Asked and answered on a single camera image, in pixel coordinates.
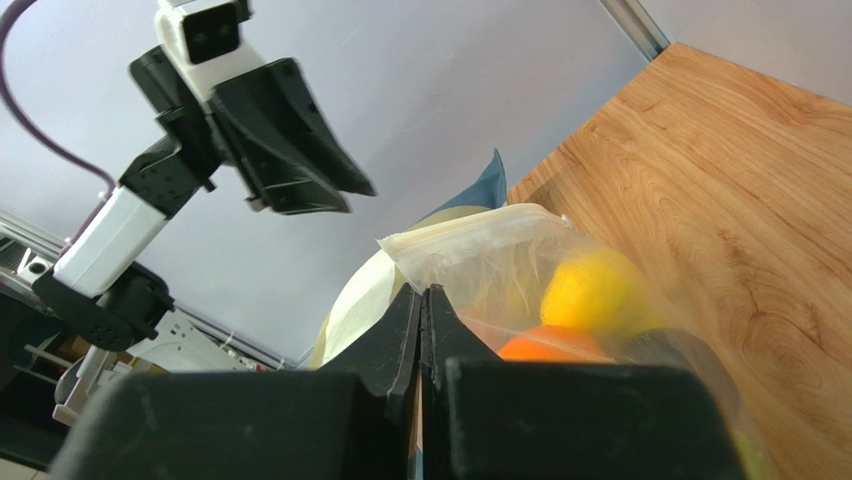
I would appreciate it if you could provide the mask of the yellow fake lemon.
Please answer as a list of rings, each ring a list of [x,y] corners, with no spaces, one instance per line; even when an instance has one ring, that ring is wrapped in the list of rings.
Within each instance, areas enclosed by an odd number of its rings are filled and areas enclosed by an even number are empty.
[[[590,248],[562,261],[540,305],[544,325],[599,337],[629,338],[663,325],[644,275],[610,248]]]

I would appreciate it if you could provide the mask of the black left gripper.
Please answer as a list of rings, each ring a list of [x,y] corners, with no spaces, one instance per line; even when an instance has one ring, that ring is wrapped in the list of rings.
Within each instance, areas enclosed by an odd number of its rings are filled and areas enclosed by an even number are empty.
[[[215,188],[211,176],[226,156],[208,114],[162,47],[133,61],[129,73],[164,136],[133,160],[119,184],[170,220],[199,189]],[[376,194],[331,131],[295,59],[282,58],[217,85],[211,107],[234,148],[230,165],[251,210],[348,213],[342,193]]]

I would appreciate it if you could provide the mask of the orange fake orange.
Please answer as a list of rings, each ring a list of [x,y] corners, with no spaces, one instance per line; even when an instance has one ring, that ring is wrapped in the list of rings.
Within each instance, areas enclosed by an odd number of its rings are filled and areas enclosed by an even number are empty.
[[[507,361],[611,364],[613,358],[590,334],[561,326],[527,329],[502,346],[498,356]]]

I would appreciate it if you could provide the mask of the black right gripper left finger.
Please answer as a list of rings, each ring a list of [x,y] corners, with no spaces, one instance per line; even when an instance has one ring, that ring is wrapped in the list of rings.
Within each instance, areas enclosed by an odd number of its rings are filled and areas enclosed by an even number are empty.
[[[136,374],[71,429],[55,479],[412,479],[420,296],[325,366]]]

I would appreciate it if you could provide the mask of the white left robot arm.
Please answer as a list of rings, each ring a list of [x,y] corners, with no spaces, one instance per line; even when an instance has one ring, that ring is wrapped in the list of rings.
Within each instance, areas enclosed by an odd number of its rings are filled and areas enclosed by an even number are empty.
[[[130,64],[163,137],[137,156],[92,222],[33,291],[90,344],[123,351],[156,338],[174,308],[139,254],[213,174],[234,168],[249,203],[282,215],[349,211],[375,189],[342,148],[293,58],[249,46],[191,63],[159,45]]]

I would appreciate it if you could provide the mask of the clear dotted zip bag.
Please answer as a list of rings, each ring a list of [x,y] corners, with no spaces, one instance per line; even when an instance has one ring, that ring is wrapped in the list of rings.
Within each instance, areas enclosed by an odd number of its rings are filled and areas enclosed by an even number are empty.
[[[522,203],[380,241],[416,290],[438,285],[460,321],[505,360],[666,365],[695,374],[727,421],[750,479],[777,468],[717,353],[668,315],[628,258]]]

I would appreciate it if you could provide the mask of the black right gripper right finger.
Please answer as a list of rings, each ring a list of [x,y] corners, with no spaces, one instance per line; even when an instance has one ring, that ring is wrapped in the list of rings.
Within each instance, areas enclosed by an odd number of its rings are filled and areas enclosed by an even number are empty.
[[[441,286],[421,310],[427,479],[742,479],[708,388],[670,366],[509,362]]]

